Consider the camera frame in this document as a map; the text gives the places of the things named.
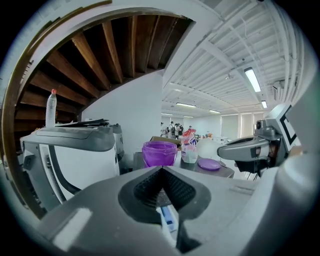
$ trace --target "white ceiling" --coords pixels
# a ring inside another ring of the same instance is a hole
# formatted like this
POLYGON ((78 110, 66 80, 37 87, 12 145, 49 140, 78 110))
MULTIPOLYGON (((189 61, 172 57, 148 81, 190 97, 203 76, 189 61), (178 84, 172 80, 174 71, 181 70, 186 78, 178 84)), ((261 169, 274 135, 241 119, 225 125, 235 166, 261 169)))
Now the white ceiling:
POLYGON ((207 5, 211 1, 202 2, 220 22, 199 39, 165 85, 162 112, 201 117, 210 115, 208 110, 223 114, 259 110, 261 100, 268 108, 292 101, 304 58, 303 40, 286 13, 269 1, 222 0, 212 1, 211 6, 207 5), (253 90, 244 73, 249 67, 261 92, 253 90), (278 88, 275 95, 273 87, 278 88))

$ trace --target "plastic bottle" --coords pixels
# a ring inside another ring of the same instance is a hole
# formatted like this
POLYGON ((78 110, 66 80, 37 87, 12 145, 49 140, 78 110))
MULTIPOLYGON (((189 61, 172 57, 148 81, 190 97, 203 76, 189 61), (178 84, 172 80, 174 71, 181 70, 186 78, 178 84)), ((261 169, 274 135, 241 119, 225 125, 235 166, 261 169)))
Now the plastic bottle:
POLYGON ((57 107, 56 92, 57 91, 55 89, 52 89, 51 95, 46 102, 45 127, 55 127, 57 107))

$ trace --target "wooden staircase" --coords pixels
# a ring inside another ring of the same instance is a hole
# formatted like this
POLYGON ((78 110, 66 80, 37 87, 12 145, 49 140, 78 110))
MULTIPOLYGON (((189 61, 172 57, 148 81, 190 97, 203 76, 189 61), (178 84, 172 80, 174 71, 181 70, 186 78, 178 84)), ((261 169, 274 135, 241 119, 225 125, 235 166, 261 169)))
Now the wooden staircase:
POLYGON ((119 86, 163 69, 191 20, 136 15, 84 29, 44 59, 15 109, 14 137, 45 125, 47 99, 56 89, 56 120, 77 121, 94 101, 119 86))

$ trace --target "plastic container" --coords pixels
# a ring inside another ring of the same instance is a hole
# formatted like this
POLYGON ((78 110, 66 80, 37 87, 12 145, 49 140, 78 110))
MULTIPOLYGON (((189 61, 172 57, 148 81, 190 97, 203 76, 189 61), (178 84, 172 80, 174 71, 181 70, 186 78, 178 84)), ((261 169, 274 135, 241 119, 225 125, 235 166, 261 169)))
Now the plastic container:
POLYGON ((148 141, 142 147, 146 168, 151 166, 173 166, 177 153, 177 145, 167 141, 148 141))
POLYGON ((55 127, 56 124, 56 107, 57 107, 57 91, 52 89, 51 95, 46 102, 45 110, 45 127, 55 127))

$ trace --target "purple lid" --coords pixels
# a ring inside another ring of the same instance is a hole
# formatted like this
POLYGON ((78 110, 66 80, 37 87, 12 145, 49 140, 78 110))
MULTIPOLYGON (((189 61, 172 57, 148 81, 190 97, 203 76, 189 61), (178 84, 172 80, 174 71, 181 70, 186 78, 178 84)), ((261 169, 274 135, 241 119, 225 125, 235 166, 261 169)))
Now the purple lid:
POLYGON ((199 159, 198 165, 207 171, 218 171, 221 167, 221 163, 210 158, 199 159))

